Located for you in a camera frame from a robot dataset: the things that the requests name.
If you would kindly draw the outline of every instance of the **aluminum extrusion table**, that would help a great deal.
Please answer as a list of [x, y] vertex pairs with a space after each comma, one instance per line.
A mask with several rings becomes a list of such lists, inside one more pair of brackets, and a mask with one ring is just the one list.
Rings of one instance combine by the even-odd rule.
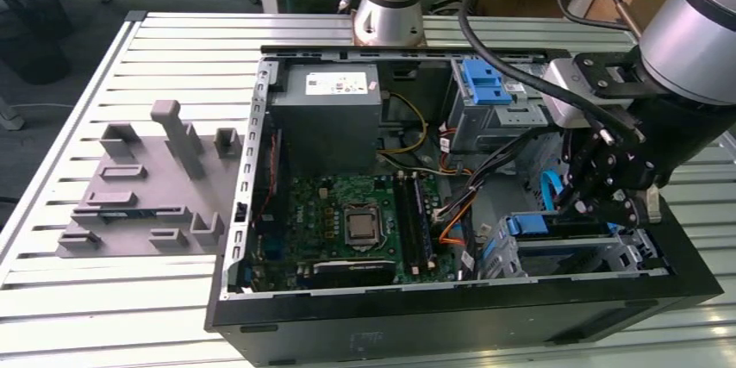
[[[472, 24], [492, 47], [631, 47], [624, 34], [558, 20], [484, 18]], [[427, 18], [426, 28], [431, 46], [466, 45], [455, 19]], [[350, 21], [335, 16], [151, 13], [123, 24], [0, 233], [0, 366], [248, 366], [203, 329], [212, 255], [59, 259], [56, 240], [103, 154], [98, 139], [108, 122], [163, 134], [148, 121], [150, 105], [178, 99], [180, 116], [200, 134], [220, 127], [244, 131], [260, 46], [347, 45], [350, 38]], [[731, 136], [722, 142], [678, 170], [666, 196], [724, 295], [595, 344], [354, 365], [735, 366], [736, 165]]]

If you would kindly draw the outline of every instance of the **yellow wire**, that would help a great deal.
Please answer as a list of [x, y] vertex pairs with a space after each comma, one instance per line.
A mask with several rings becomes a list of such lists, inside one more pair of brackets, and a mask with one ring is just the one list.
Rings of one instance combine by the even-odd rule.
[[406, 148], [391, 148], [388, 150], [379, 150], [379, 154], [400, 154], [400, 153], [408, 153], [410, 151], [415, 150], [423, 143], [424, 140], [427, 140], [427, 122], [424, 121], [423, 113], [419, 112], [419, 109], [415, 107], [412, 103], [410, 103], [408, 99], [402, 97], [398, 93], [391, 92], [391, 96], [399, 98], [402, 101], [404, 101], [406, 105], [412, 109], [414, 113], [419, 117], [419, 120], [423, 122], [423, 136], [420, 137], [419, 141], [414, 145]]

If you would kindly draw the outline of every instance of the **blue latch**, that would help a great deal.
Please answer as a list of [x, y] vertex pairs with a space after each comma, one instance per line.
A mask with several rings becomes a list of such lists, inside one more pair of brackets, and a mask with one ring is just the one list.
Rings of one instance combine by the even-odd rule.
[[548, 225], [542, 215], [515, 215], [506, 219], [508, 231], [514, 236], [518, 234], [548, 234]]
[[491, 252], [494, 252], [494, 249], [496, 248], [496, 239], [494, 239], [488, 245], [486, 245], [486, 249], [483, 249], [483, 260], [491, 255]]
[[510, 104], [514, 98], [504, 91], [502, 74], [484, 60], [463, 61], [464, 80], [472, 91], [472, 101], [480, 105]]

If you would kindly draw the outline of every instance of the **motherboard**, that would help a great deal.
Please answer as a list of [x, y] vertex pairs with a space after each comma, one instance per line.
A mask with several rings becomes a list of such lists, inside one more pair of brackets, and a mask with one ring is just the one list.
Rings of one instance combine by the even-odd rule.
[[263, 240], [259, 290], [448, 281], [454, 258], [431, 239], [439, 206], [434, 176], [294, 178], [287, 231]]

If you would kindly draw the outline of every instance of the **floor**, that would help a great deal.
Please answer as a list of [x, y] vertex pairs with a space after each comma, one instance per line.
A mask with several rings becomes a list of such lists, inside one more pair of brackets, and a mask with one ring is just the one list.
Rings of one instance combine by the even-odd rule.
[[[62, 0], [75, 26], [63, 40], [63, 50], [72, 65], [71, 74], [50, 85], [26, 84], [0, 62], [0, 94], [11, 105], [59, 103], [74, 105], [92, 77], [104, 52], [130, 10], [160, 12], [258, 13], [250, 0]], [[59, 106], [19, 107], [26, 119], [22, 131], [0, 128], [0, 196], [20, 197], [47, 155], [71, 109]], [[14, 206], [0, 203], [0, 228]]]

